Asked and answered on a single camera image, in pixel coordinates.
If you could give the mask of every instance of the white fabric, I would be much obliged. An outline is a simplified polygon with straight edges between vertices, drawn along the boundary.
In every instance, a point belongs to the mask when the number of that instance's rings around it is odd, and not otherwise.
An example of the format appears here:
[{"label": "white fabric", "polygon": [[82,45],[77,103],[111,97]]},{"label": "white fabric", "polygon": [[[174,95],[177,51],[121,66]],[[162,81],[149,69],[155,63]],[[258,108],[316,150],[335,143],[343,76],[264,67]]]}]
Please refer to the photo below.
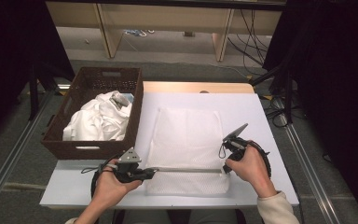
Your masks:
[{"label": "white fabric", "polygon": [[71,117],[63,130],[63,141],[123,140],[132,104],[118,106],[110,98],[114,92],[99,94]]},{"label": "white fabric", "polygon": [[[216,111],[161,108],[146,167],[221,169],[222,127]],[[152,194],[211,195],[228,190],[222,174],[157,172],[145,182]]]},{"label": "white fabric", "polygon": [[279,191],[278,194],[269,198],[258,198],[257,208],[266,224],[299,223],[293,214],[293,207],[287,201],[286,195],[282,191]]},{"label": "white fabric", "polygon": [[77,220],[77,217],[73,217],[73,218],[67,220],[67,221],[65,222],[65,224],[74,224],[76,220]]}]

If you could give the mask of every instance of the white table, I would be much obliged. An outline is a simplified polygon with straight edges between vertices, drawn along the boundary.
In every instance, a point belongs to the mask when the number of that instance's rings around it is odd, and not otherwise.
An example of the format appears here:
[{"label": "white table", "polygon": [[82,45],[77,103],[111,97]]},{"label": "white table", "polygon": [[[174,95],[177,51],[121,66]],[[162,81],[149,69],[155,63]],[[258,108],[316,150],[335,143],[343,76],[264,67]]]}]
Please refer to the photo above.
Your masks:
[{"label": "white table", "polygon": [[[216,110],[221,117],[223,135],[234,131],[245,122],[249,123],[240,137],[252,139],[270,152],[268,159],[272,168],[271,179],[276,189],[286,193],[287,200],[291,205],[298,204],[296,193],[284,168],[280,152],[256,94],[145,92],[135,143],[136,152],[144,159],[140,164],[141,168],[145,168],[159,107]],[[90,181],[93,172],[82,175],[80,171],[85,167],[96,166],[101,162],[58,161],[40,204],[50,208],[87,206],[90,202]],[[256,206],[256,197],[252,186],[232,173],[230,187],[225,195],[218,197],[155,196],[146,195],[145,186],[141,186],[126,195],[116,208],[237,208]]]}]

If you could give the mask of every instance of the wicker basket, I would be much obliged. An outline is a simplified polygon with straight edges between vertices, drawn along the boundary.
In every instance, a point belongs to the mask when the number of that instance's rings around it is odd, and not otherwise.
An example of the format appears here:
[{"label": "wicker basket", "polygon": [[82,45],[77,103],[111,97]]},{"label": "wicker basket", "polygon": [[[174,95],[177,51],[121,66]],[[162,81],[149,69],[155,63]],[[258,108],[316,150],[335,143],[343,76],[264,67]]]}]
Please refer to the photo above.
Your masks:
[{"label": "wicker basket", "polygon": [[[75,112],[98,94],[110,91],[132,93],[134,96],[124,139],[122,141],[62,141],[63,129]],[[41,142],[59,160],[107,160],[135,145],[143,97],[141,69],[83,67],[72,82]]]}]

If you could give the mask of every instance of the white sleeve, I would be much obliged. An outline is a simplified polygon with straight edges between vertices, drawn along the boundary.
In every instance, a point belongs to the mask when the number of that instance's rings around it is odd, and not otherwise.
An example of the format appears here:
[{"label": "white sleeve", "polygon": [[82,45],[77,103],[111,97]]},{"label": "white sleeve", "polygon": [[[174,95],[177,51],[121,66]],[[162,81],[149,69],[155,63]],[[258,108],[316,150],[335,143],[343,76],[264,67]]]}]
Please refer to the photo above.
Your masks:
[{"label": "white sleeve", "polygon": [[287,202],[283,192],[269,198],[258,198],[257,209],[266,224],[298,223],[292,205]]},{"label": "white sleeve", "polygon": [[65,222],[65,224],[74,224],[76,220],[77,220],[77,217],[71,218],[71,219],[67,220]]}]

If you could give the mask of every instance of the table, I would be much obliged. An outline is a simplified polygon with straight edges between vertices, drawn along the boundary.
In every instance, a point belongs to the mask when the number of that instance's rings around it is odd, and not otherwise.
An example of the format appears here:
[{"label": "table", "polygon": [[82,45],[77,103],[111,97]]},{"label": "table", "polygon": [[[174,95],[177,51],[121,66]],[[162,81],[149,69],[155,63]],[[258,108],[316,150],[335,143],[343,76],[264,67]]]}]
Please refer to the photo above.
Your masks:
[{"label": "table", "polygon": [[[171,92],[156,91],[158,86],[165,85],[175,88],[172,88],[173,91]],[[235,92],[241,91],[241,93],[226,93],[227,88],[231,88]],[[257,94],[253,93],[249,84],[145,82],[144,103],[134,147],[138,155],[144,159],[140,163],[141,168],[145,168],[148,144],[151,140],[159,106],[218,110],[222,120],[223,135],[248,122],[249,126],[240,137],[253,139],[270,152],[268,159],[272,168],[272,181],[277,189],[286,193],[291,205],[298,204],[296,193],[284,168],[263,108]],[[93,173],[82,175],[80,171],[85,167],[93,167],[101,162],[58,161],[40,204],[50,208],[82,208],[87,206],[90,202],[90,181]],[[237,208],[256,206],[256,197],[257,195],[250,184],[243,182],[236,175],[231,175],[228,192],[218,197],[152,196],[146,195],[145,186],[141,186],[126,195],[115,208]]]}]

